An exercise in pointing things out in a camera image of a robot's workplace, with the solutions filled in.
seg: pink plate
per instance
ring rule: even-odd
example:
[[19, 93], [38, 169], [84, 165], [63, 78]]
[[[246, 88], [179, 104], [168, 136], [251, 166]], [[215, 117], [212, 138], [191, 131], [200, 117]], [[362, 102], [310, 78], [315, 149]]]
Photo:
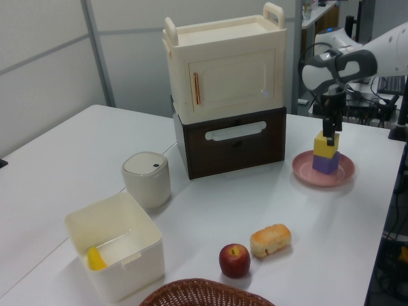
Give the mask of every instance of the pink plate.
[[303, 152], [292, 162], [293, 173], [306, 183], [331, 187], [343, 184], [354, 174], [354, 163], [347, 156], [340, 153], [339, 167], [332, 174], [324, 174], [313, 169], [313, 150]]

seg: apple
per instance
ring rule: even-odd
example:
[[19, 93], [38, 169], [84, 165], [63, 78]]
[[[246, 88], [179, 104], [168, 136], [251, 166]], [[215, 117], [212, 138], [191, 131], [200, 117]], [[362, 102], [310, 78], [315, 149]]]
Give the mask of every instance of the apple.
[[222, 273], [232, 279], [243, 277], [249, 271], [251, 257], [242, 244], [229, 244], [219, 253], [219, 266]]

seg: white storage bin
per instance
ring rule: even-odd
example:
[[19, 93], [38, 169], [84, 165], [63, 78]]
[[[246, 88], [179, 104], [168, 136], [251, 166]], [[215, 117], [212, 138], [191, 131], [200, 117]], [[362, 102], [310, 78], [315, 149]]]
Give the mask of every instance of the white storage bin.
[[266, 3], [263, 16], [184, 27], [166, 18], [163, 43], [183, 124], [284, 106], [286, 29], [279, 6]]
[[[128, 193], [119, 193], [65, 218], [69, 237], [99, 296], [116, 302], [164, 273], [162, 235]], [[91, 270], [87, 251], [95, 246], [108, 265]]]

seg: bread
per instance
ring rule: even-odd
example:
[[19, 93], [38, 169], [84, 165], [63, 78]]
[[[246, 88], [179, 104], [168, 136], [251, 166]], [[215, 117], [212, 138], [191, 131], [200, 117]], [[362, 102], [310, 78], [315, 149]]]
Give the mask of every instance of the bread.
[[283, 224], [275, 224], [261, 229], [249, 239], [251, 252], [256, 257], [265, 257], [282, 249], [292, 241], [291, 232]]

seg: drawer handle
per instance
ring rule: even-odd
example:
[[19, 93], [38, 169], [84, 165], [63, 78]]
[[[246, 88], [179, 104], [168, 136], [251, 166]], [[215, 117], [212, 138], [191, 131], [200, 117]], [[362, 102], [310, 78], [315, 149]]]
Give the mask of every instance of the drawer handle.
[[215, 131], [206, 132], [205, 139], [219, 142], [221, 140], [258, 134], [262, 132], [264, 128], [266, 128], [266, 122], [259, 121], [242, 126], [227, 127], [226, 129], [216, 129]]
[[196, 101], [197, 101], [197, 105], [200, 105], [201, 104], [201, 101], [200, 101], [200, 86], [198, 85], [198, 74], [197, 74], [197, 72], [194, 72], [193, 76], [194, 76], [194, 87], [196, 89]]

